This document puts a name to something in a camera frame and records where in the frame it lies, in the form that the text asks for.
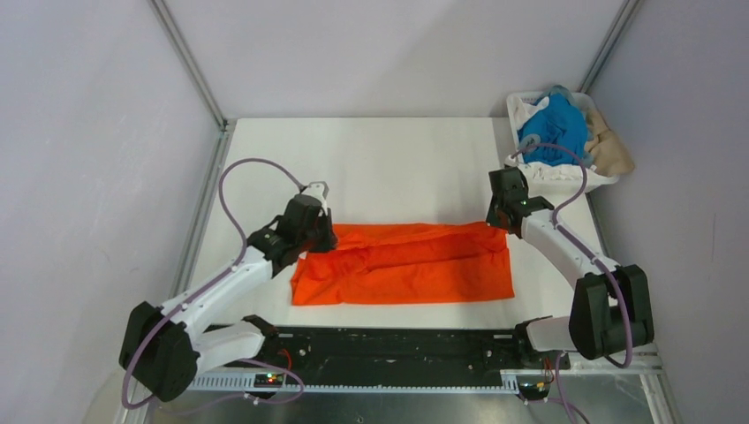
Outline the orange t shirt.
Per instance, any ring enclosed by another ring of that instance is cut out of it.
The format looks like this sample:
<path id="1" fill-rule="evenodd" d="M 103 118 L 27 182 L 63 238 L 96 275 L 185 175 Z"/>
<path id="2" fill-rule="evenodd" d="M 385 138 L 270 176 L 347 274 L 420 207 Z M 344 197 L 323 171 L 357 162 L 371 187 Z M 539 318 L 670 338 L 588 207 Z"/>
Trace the orange t shirt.
<path id="1" fill-rule="evenodd" d="M 333 227 L 335 250 L 307 254 L 291 278 L 297 307 L 511 299 L 507 233 L 483 222 Z"/>

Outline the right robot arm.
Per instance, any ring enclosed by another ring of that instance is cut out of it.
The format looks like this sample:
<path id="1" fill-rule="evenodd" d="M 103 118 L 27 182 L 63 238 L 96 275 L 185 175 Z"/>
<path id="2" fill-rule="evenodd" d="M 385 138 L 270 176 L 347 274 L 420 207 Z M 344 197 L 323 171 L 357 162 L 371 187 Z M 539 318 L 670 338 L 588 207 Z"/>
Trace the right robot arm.
<path id="1" fill-rule="evenodd" d="M 596 252 L 562 220 L 559 207 L 530 196 L 520 169 L 494 170 L 488 178 L 487 224 L 534 247 L 573 289 L 568 316 L 522 324 L 527 336 L 512 346 L 514 360 L 532 369 L 549 351 L 574 351 L 588 360 L 604 358 L 615 367 L 629 367 L 635 348 L 654 340 L 645 271 Z"/>

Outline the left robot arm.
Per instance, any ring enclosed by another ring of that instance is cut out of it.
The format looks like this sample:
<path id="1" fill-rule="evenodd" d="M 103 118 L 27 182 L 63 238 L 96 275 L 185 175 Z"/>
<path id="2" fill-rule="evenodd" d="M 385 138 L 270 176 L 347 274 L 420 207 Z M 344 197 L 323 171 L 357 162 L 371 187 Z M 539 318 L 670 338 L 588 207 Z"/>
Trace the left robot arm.
<path id="1" fill-rule="evenodd" d="M 238 263 L 200 288 L 155 307 L 147 302 L 130 313 L 119 364 L 152 398 L 169 402 L 193 379 L 215 367 L 248 358 L 269 367 L 278 356 L 277 341 L 259 326 L 238 322 L 211 331 L 213 319 L 235 299 L 270 282 L 303 253 L 327 253 L 336 246 L 328 188 L 313 182 L 294 195 L 282 215 L 245 240 Z"/>

